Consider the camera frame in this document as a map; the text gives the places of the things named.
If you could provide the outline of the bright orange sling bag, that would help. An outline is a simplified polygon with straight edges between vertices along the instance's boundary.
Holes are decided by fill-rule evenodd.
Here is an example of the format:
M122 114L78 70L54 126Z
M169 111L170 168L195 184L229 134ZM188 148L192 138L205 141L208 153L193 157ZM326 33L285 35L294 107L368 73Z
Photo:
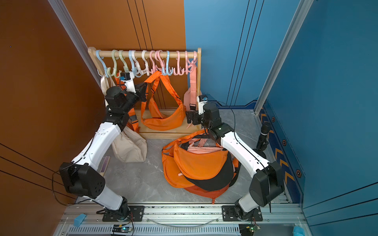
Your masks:
M166 181L175 188L193 187L194 184L189 182L184 175L182 175L177 163L174 160L174 147L181 144L181 140L175 140L162 149L162 164L163 173Z
M153 98L160 82L163 83L164 87L178 105L178 108L169 117L164 116L160 112ZM186 117L186 107L178 93L171 85L169 77L167 75L163 75L160 71L157 71L146 79L144 84L150 86L152 95L147 101L141 102L141 122L146 127L157 131L167 131L180 127L184 121L184 118Z

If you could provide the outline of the orange bag with black strap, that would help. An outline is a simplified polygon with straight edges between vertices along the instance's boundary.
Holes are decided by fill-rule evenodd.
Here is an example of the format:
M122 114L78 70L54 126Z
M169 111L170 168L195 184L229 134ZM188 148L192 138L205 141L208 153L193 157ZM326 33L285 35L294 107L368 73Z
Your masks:
M207 190L220 190L226 186L232 186L240 171L241 164L227 149L209 154L195 154L181 148L182 144L188 143L192 138L207 138L200 134L174 147L174 160L182 175L194 185ZM209 138L206 146L214 146L215 143Z

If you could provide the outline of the dark orange sling bag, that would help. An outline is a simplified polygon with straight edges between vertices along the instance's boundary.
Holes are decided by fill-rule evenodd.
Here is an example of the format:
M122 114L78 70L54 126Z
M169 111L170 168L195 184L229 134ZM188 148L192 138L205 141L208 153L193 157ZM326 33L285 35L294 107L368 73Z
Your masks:
M222 194L224 194L228 189L229 189L229 186L226 186L226 187L224 187L220 190L207 191L207 190L204 190L204 189L202 189L202 188L200 188L196 185L185 188L186 191L188 191L192 194L196 194L196 195L199 195L199 196L202 196L202 197L210 198L212 200L213 205L215 204L216 199L219 196L221 196Z

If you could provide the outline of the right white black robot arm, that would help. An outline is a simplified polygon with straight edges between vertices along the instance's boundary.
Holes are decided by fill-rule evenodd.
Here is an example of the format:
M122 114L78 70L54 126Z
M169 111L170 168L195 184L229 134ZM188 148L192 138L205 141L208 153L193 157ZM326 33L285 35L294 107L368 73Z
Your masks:
M222 122L215 103L200 101L196 119L201 122L205 133L236 157L252 178L249 192L235 202L234 211L238 220L251 219L257 208L269 205L284 192L282 167L276 161L269 162L263 153L269 123L261 127L257 148L252 149L239 138L234 128Z

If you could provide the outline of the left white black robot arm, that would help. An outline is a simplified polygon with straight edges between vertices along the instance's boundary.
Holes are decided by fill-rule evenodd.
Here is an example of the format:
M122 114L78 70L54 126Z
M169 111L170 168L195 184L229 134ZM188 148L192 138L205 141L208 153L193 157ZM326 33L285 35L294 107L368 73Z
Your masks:
M91 199L120 217L129 215L127 199L112 191L97 169L106 151L127 126L131 109L138 102L147 100L146 88L146 83L125 90L118 86L110 87L105 95L108 103L105 120L78 156L70 163L62 163L59 168L67 193Z

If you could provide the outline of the green plastic hook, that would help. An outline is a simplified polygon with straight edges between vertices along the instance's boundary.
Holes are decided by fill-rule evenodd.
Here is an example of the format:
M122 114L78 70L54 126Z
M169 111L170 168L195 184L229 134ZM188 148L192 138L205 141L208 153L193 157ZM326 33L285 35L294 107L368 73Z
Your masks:
M109 77L115 77L115 78L119 78L120 77L120 73L118 71L118 68L117 68L117 57L116 57L116 52L117 50L112 50L111 51L111 58L112 58L112 61L113 61L113 67L112 67L112 72L111 72L111 68L108 67L107 68L107 75Z

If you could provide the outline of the beige sling bag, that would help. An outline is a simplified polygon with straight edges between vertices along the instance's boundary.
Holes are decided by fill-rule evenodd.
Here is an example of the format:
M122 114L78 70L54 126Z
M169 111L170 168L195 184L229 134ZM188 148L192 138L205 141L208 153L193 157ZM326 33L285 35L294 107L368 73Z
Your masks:
M103 94L112 86L118 86L117 82L110 82L105 76L101 77L100 86ZM147 156L147 142L139 134L127 126L112 143L112 149L116 158L125 163L144 162Z

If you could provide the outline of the wooden hanging rack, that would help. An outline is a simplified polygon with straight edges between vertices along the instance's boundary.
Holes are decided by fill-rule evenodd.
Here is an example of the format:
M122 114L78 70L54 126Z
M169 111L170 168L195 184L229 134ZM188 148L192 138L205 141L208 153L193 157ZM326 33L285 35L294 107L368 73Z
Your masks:
M89 47L88 54L92 59L93 63L95 64L96 69L98 70L98 74L100 76L103 75L103 67L99 60L96 58L95 55L96 48ZM111 51L101 51L99 52L100 56L110 58ZM198 48L197 51L193 53L188 53L188 58L196 58L197 59L197 95L201 95L200 87L201 87L201 56L202 56L202 49ZM184 119L182 124L171 130L166 131L158 131L153 130L146 127L144 124L141 123L141 110L136 110L136 115L139 120L139 127L140 131L139 134L145 139L177 139L183 137L185 135L189 135L191 133L197 132L201 130L201 125L192 125L187 123L187 119Z

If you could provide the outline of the black microphone stand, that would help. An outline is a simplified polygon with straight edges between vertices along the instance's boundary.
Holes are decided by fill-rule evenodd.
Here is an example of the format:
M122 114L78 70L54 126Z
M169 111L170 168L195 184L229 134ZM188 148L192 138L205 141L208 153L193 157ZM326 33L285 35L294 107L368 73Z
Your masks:
M271 124L270 122L264 122L261 127L260 135L258 138L258 142L256 145L256 148L254 148L254 151L259 154L263 158L267 158L264 151L266 150L269 142L268 142L268 134L271 130Z

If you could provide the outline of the wooden stick on floor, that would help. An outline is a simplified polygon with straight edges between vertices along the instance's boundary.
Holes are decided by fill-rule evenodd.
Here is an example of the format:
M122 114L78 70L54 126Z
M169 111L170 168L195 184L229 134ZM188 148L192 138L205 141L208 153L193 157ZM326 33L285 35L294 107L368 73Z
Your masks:
M103 159L103 163L102 163L102 166L101 166L100 171L99 171L99 173L100 173L101 176L105 175L105 172L106 172L107 167L109 165L110 158L111 158L110 156L106 156Z

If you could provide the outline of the green circuit board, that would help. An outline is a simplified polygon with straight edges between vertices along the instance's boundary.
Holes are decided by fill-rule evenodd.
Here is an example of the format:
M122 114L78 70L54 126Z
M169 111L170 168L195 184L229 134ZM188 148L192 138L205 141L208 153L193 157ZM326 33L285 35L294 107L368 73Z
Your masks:
M127 235L133 234L133 227L130 225L113 225L113 235Z

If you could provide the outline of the blue foam block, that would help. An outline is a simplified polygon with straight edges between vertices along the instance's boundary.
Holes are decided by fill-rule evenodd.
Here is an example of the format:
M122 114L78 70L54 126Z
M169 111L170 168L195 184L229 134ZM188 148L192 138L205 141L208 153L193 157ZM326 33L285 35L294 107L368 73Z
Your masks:
M74 227L80 227L81 224L83 223L83 221L85 220L86 218L86 214L80 214L79 216L77 216L75 219L74 219Z

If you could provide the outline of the teal cloth corner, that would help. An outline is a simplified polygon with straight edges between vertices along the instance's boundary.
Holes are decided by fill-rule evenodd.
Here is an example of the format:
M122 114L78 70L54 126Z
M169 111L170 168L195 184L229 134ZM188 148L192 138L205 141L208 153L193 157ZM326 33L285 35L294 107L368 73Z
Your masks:
M306 236L306 232L302 227L294 226L293 236Z

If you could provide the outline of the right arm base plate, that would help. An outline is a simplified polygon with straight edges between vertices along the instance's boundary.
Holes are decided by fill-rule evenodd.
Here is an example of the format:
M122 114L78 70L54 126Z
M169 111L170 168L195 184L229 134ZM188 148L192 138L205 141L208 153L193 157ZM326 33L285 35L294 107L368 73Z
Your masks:
M244 212L239 206L222 206L222 219L225 222L231 221L263 221L260 207L255 208L249 212Z

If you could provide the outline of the aluminium rail frame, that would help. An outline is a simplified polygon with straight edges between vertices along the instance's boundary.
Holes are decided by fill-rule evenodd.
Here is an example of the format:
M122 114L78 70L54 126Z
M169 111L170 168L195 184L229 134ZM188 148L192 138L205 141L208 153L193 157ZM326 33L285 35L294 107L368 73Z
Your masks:
M141 222L103 222L101 207L95 204L70 206L64 212L55 236L293 236L294 226L302 227L306 236L312 233L298 204L272 204L260 208L263 221L222 219L221 207L231 204L130 204L144 206ZM86 218L80 227L74 219ZM133 234L113 235L113 225L130 225Z

